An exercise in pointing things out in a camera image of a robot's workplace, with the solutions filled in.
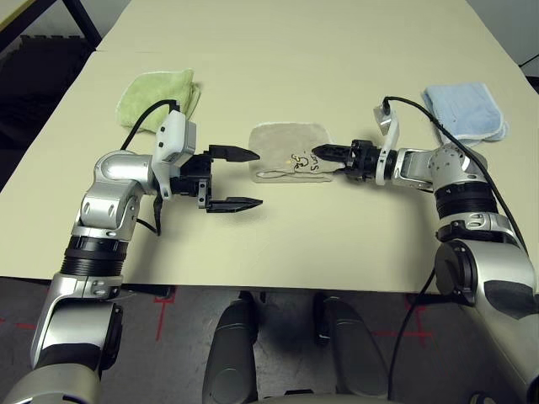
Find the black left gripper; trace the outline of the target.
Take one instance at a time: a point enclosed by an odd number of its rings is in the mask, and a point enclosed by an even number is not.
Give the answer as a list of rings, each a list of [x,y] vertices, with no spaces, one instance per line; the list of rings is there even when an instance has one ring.
[[[174,195],[196,198],[200,209],[207,213],[238,213],[255,208],[263,201],[248,197],[211,199],[211,164],[213,158],[227,162],[251,162],[260,159],[259,154],[238,146],[209,145],[209,150],[192,156],[179,168],[179,176],[170,178]]]

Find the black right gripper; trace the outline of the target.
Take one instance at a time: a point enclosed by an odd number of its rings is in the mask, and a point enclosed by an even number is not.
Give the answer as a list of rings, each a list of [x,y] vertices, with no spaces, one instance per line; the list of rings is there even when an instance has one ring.
[[[374,180],[381,149],[371,141],[353,140],[350,147],[324,144],[312,149],[318,158],[330,162],[345,162],[343,172],[352,179]]]

